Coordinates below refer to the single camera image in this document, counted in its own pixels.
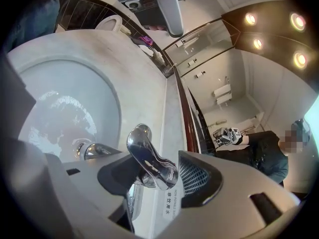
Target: sink basin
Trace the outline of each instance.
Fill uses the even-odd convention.
[[[19,139],[58,156],[62,162],[80,160],[76,149],[82,143],[118,148],[120,105],[108,79],[70,60],[38,63],[20,76],[36,105]]]

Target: sticker label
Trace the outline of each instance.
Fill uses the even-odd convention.
[[[177,216],[180,209],[179,188],[174,187],[165,191],[165,199],[163,206],[163,217],[172,221]]]

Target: chrome faucet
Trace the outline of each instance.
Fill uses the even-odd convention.
[[[151,139],[152,131],[145,124],[137,125],[128,136],[128,151],[142,168],[134,184],[160,190],[170,189],[178,180],[177,167],[170,160],[160,158]],[[100,143],[89,143],[79,145],[77,153],[82,159],[88,160],[121,152]]]

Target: recessed light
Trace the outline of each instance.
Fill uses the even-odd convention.
[[[303,69],[306,67],[307,65],[307,59],[306,57],[304,56],[304,54],[300,53],[300,52],[296,52],[294,54],[294,63],[295,65],[300,68],[300,69]]]
[[[255,25],[256,24],[256,18],[253,14],[248,13],[245,16],[246,22],[250,25]]]
[[[262,44],[261,40],[255,39],[254,40],[254,46],[255,46],[256,49],[260,50],[263,47],[263,44]]]
[[[290,15],[290,22],[293,25],[293,27],[298,31],[303,31],[305,29],[306,21],[302,16],[298,15],[297,13],[292,13]]]

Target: toilet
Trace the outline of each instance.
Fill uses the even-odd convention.
[[[126,27],[122,25],[122,18],[118,15],[112,15],[105,18],[96,26],[95,29],[115,32],[122,31],[123,33],[129,32],[129,34],[131,33]]]

